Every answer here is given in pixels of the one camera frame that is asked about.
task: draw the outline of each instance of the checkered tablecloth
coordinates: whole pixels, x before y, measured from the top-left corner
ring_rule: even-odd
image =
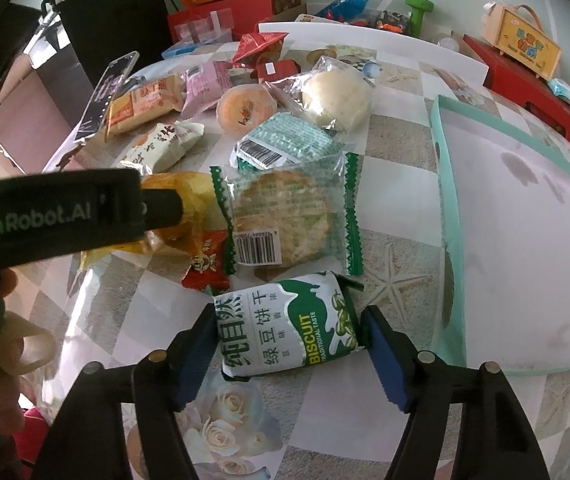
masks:
[[[313,63],[310,51],[325,47],[286,42],[283,57],[305,70]],[[568,160],[570,145],[515,104],[429,65],[362,48],[329,47],[375,58],[383,69],[372,115],[348,139],[353,151],[364,156],[356,208],[365,267],[358,279],[365,290],[354,294],[355,303],[359,311],[376,304],[393,328],[407,333],[418,348],[430,348],[438,337],[444,288],[440,193],[429,119],[436,96],[474,104],[556,146]],[[206,47],[192,56],[161,62],[146,75],[151,79],[207,59],[227,60],[235,49],[235,43]],[[206,134],[176,171],[208,171],[210,165],[228,160],[234,140],[222,134],[212,112],[197,119],[206,124]],[[91,142],[77,161],[108,166],[133,138],[123,136],[109,146]],[[50,419],[88,361],[107,367],[137,362],[190,328],[209,301],[205,294],[180,285],[185,262],[116,252],[79,274],[78,264],[74,255],[19,267],[18,289],[8,298],[9,309],[51,330],[60,343],[52,364],[30,377],[38,405]],[[340,271],[340,265],[326,258],[280,276],[326,269]],[[263,281],[247,269],[232,279],[234,288],[259,283]],[[189,416],[179,417],[183,431],[194,428],[198,435],[215,411],[220,392],[228,388],[216,374],[219,365],[220,358],[215,358]],[[539,439],[551,478],[570,480],[570,372],[512,377],[510,383]],[[233,455],[199,467],[201,478],[233,478],[232,473],[252,471],[256,478],[383,478],[407,420],[386,401],[366,352],[253,378],[238,388],[236,394],[251,404],[243,420],[255,422],[254,432],[243,434],[242,446]],[[124,406],[123,412],[126,434],[136,431],[132,406]],[[452,406],[439,479],[449,478],[460,416],[460,406]],[[133,455],[136,475],[144,476],[140,454]]]

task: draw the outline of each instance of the yellow snack package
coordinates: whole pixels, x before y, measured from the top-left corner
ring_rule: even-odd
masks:
[[[80,270],[85,270],[113,251],[133,254],[195,254],[202,238],[208,215],[216,210],[216,194],[209,173],[183,171],[158,173],[143,178],[143,189],[174,189],[182,200],[182,219],[178,225],[156,229],[145,238],[130,244],[120,244],[83,251]]]
[[[182,79],[172,74],[114,99],[108,115],[106,136],[128,132],[172,110],[180,112],[183,87]]]

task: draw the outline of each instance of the orange round pastry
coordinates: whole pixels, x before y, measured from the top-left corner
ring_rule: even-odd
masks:
[[[231,88],[216,107],[218,123],[225,133],[245,136],[276,113],[278,104],[266,88],[258,84]]]

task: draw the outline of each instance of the rose pattern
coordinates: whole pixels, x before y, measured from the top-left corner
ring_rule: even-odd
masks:
[[[268,480],[267,468],[249,458],[282,448],[280,424],[252,382],[229,383],[206,375],[196,399],[176,422],[200,480]]]

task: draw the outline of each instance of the starfish pattern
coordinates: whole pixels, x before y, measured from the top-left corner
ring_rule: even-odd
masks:
[[[417,77],[413,74],[401,71],[397,66],[391,65],[388,69],[386,76],[386,81],[388,83],[404,83],[405,81],[415,81]]]
[[[374,272],[365,268],[365,276],[373,282],[375,288],[365,301],[365,305],[376,304],[380,300],[389,298],[396,309],[402,324],[407,327],[407,312],[402,300],[401,289],[409,285],[421,283],[431,279],[429,274],[396,274],[394,269],[394,254],[392,245],[387,246],[387,256],[385,259],[385,270],[382,273]]]

